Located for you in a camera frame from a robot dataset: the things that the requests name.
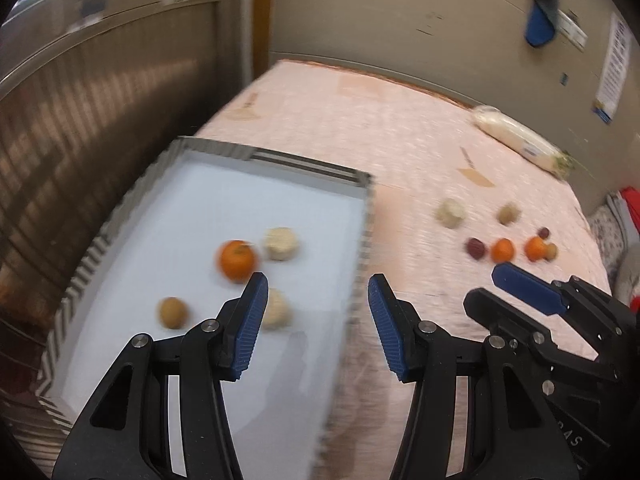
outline white tray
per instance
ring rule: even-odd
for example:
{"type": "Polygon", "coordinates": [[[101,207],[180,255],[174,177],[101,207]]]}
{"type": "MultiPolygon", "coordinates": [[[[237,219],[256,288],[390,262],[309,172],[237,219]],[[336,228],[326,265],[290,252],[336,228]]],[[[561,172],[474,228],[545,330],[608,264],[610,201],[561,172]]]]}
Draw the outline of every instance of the white tray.
{"type": "MultiPolygon", "coordinates": [[[[299,253],[288,262],[263,259],[259,270],[289,300],[292,325],[260,330],[249,369],[240,381],[223,383],[223,391],[244,478],[308,478],[330,408],[354,285],[362,278],[369,181],[357,171],[283,153],[179,139],[103,228],[109,249],[90,269],[91,279],[79,268],[74,283],[81,297],[72,305],[75,315],[66,322],[62,316],[64,330],[54,334],[58,358],[44,359],[50,370],[42,390],[75,420],[133,335],[147,332],[157,340],[185,333],[240,296],[242,286],[226,280],[214,264],[221,244],[248,240],[261,252],[264,232],[287,226],[300,239],[299,253]],[[159,324],[156,306],[166,296],[190,306],[184,330],[159,324]]],[[[185,474],[174,379],[170,448],[174,472],[185,474]]]]}

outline tangerine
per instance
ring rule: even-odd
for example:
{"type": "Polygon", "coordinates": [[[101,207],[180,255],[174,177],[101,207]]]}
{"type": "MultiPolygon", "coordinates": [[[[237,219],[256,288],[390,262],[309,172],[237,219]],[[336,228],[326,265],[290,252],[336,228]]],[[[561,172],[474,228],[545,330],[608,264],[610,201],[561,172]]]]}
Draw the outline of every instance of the tangerine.
{"type": "Polygon", "coordinates": [[[254,272],[257,262],[254,250],[242,240],[231,240],[222,245],[218,252],[218,267],[232,282],[246,282],[254,272]]]}
{"type": "Polygon", "coordinates": [[[546,256],[546,244],[545,241],[539,236],[530,238],[524,245],[524,253],[531,262],[541,260],[546,256]]]}
{"type": "Polygon", "coordinates": [[[513,242],[508,238],[500,238],[491,248],[491,259],[496,264],[510,262],[516,254],[513,242]]]}

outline black gripper frame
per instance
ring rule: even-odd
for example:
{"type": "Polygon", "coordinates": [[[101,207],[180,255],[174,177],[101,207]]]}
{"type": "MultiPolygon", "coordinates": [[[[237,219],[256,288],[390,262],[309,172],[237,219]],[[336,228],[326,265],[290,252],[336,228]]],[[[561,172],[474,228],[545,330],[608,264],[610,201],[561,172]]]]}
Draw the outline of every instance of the black gripper frame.
{"type": "Polygon", "coordinates": [[[446,477],[457,376],[468,377],[467,432],[463,469],[450,480],[640,479],[639,331],[624,304],[575,276],[542,282],[598,352],[591,361],[559,349],[548,328],[484,288],[463,302],[490,332],[476,342],[420,323],[382,274],[372,280],[404,340],[404,382],[416,383],[391,480],[446,477]]]}
{"type": "Polygon", "coordinates": [[[242,480],[220,381],[239,377],[236,335],[250,301],[264,287],[266,278],[255,272],[242,296],[227,301],[216,319],[184,336],[153,341],[138,334],[127,342],[69,433],[52,480],[184,480],[172,472],[170,461],[169,375],[180,376],[187,478],[242,480]]]}

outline white round snack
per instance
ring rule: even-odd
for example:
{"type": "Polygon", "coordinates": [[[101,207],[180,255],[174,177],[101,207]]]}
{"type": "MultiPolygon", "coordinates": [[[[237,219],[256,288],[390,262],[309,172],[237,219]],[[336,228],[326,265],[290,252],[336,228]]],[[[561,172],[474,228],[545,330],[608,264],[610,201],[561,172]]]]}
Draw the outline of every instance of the white round snack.
{"type": "Polygon", "coordinates": [[[282,328],[291,323],[291,307],[277,288],[269,289],[267,308],[264,309],[262,326],[267,330],[282,328]]]}
{"type": "Polygon", "coordinates": [[[452,198],[443,200],[436,209],[436,220],[449,229],[458,227],[465,218],[465,208],[452,198]]]}
{"type": "Polygon", "coordinates": [[[298,250],[298,237],[288,227],[274,227],[264,237],[264,249],[270,260],[289,260],[298,250]]]}

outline bed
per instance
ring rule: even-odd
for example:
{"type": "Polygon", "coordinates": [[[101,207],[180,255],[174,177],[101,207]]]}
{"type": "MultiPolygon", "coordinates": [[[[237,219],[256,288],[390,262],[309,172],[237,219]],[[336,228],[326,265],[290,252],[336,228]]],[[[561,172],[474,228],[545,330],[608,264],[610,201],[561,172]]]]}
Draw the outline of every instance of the bed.
{"type": "MultiPolygon", "coordinates": [[[[467,291],[484,286],[545,323],[560,348],[594,357],[557,317],[545,318],[492,285],[492,263],[463,249],[510,238],[514,263],[544,280],[572,274],[609,292],[598,247],[570,186],[474,127],[463,105],[436,94],[357,72],[281,61],[253,82],[197,134],[293,153],[373,175],[374,219],[369,273],[384,272],[396,295],[423,319],[455,336],[482,340],[466,317],[467,291]],[[474,170],[484,178],[469,177],[474,170]],[[439,225],[444,198],[465,205],[456,230],[439,225]],[[495,220],[506,202],[523,211],[511,226],[495,220]],[[530,263],[522,246],[541,227],[559,247],[553,262],[530,263]]],[[[462,469],[466,381],[458,378],[449,473],[462,469]]],[[[384,359],[366,304],[353,314],[334,403],[318,449],[315,478],[384,480],[391,472],[413,393],[384,359]]]]}

